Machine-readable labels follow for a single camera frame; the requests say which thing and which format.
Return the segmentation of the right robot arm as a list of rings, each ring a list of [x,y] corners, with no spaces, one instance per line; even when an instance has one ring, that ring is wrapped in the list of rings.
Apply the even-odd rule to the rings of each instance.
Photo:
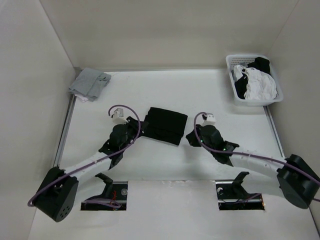
[[[253,196],[268,194],[307,209],[320,189],[319,176],[296,154],[282,158],[258,155],[224,140],[213,125],[196,124],[186,139],[190,146],[204,148],[219,164],[243,169],[222,193],[239,204]]]

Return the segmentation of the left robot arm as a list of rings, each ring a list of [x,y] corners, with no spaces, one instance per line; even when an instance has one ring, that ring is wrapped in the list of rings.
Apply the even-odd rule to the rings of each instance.
[[[80,185],[114,168],[148,124],[129,116],[126,123],[113,127],[109,139],[93,156],[65,169],[51,168],[28,206],[36,207],[57,223],[64,220],[76,202]]]

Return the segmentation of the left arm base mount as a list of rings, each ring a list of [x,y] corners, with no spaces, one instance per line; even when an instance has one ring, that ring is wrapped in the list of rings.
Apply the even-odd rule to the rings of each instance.
[[[113,181],[103,173],[94,176],[100,186],[98,192],[91,194],[81,203],[81,211],[126,211],[128,188],[127,181]]]

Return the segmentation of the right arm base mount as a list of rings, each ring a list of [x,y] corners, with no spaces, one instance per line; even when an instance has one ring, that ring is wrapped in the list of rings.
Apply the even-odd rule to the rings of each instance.
[[[215,182],[220,211],[265,210],[262,194],[248,193],[242,186],[249,174],[247,171],[242,171],[235,179]]]

